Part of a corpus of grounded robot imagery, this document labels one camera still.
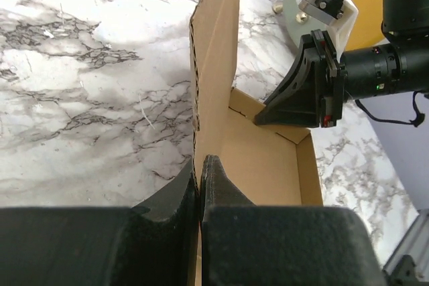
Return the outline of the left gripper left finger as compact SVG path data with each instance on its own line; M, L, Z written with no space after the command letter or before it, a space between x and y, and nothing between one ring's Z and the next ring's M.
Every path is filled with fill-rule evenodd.
M1 210L2 285L193 285L192 166L128 207Z

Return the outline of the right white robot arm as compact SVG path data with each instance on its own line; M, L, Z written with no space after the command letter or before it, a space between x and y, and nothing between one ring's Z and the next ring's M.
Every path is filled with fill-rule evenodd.
M383 0L386 43L346 50L359 11L353 0L284 0L312 18L299 52L255 117L257 125L334 127L343 105L372 96L428 94L428 0Z

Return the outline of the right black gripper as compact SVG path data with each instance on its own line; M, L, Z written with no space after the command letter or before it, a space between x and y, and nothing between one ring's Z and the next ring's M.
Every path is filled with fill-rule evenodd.
M289 72L255 116L256 125L335 127L343 115L345 68L327 31L303 35Z

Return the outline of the brown cardboard box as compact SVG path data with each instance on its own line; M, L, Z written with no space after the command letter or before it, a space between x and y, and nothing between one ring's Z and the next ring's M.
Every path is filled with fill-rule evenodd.
M263 108L234 88L240 0L199 0L189 25L193 99L193 174L200 194L196 284L202 284L201 175L209 155L257 206L322 206L307 129L257 126Z

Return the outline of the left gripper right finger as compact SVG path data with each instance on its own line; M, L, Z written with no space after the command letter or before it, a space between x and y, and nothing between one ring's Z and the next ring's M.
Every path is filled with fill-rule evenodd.
M347 208L257 206L216 155L201 175L203 285L384 285L366 227Z

